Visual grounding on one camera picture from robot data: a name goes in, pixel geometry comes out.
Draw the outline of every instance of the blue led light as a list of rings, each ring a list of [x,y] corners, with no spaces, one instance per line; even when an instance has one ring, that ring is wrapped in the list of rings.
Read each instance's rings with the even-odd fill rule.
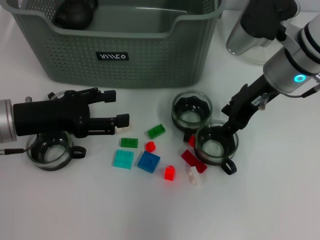
[[[301,83],[301,82],[305,81],[306,79],[307,79],[307,76],[302,75],[302,74],[294,77],[294,81],[297,83]]]

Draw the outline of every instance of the glass cup handle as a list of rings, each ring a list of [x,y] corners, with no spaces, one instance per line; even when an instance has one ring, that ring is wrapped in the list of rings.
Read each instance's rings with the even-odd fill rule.
[[[226,174],[232,175],[237,172],[237,167],[235,163],[227,158],[221,165],[221,168],[225,171]]]
[[[87,154],[87,150],[82,146],[74,146],[71,149],[71,157],[73,159],[83,159]]]

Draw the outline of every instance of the basket label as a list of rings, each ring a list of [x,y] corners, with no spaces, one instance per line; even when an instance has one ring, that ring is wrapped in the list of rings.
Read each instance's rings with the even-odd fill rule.
[[[96,52],[99,61],[129,61],[127,52]]]

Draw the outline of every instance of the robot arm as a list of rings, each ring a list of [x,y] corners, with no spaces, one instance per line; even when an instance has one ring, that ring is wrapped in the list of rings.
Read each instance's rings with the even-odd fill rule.
[[[280,11],[281,14],[277,8],[279,5],[274,5],[273,0],[251,0],[227,41],[227,49],[235,55],[240,55],[251,47],[261,46],[262,42],[275,38],[283,45],[283,48],[263,66],[263,75],[252,85],[243,86],[240,92],[232,97],[230,103],[222,109],[222,112],[229,116],[228,122],[223,126],[224,134],[234,134],[245,128],[250,118],[258,110],[263,110],[265,105],[279,94],[287,97],[306,98],[320,91],[319,84],[300,96],[288,95],[310,79],[316,78],[320,72],[320,15],[302,29],[287,22],[285,27],[281,21],[288,19],[290,14],[285,16],[282,13],[291,12],[292,15],[297,9],[296,4],[291,0],[277,2],[289,4],[285,5],[288,7],[285,11]],[[248,19],[255,22],[257,26],[267,26],[265,22],[263,24],[258,22],[263,20],[258,14],[250,15],[249,10],[252,5],[259,4],[265,8],[270,5],[276,6],[273,8],[273,13],[268,11],[268,14],[271,14],[269,18],[272,29],[277,26],[276,31],[272,31],[272,35],[264,34],[263,28],[261,30],[247,26]]]

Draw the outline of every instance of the glass cup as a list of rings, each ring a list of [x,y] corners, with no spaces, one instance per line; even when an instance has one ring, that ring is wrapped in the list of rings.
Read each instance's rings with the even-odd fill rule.
[[[194,151],[205,164],[221,166],[228,174],[237,172],[235,163],[231,160],[239,146],[239,137],[225,135],[222,132],[224,121],[211,120],[200,126],[195,134]]]
[[[55,131],[31,135],[26,148],[29,159],[40,169],[56,171],[64,168],[72,159],[82,159],[86,149],[74,146],[67,131]]]
[[[207,95],[197,90],[179,93],[172,103],[172,121],[184,132],[195,133],[211,118],[212,103]]]

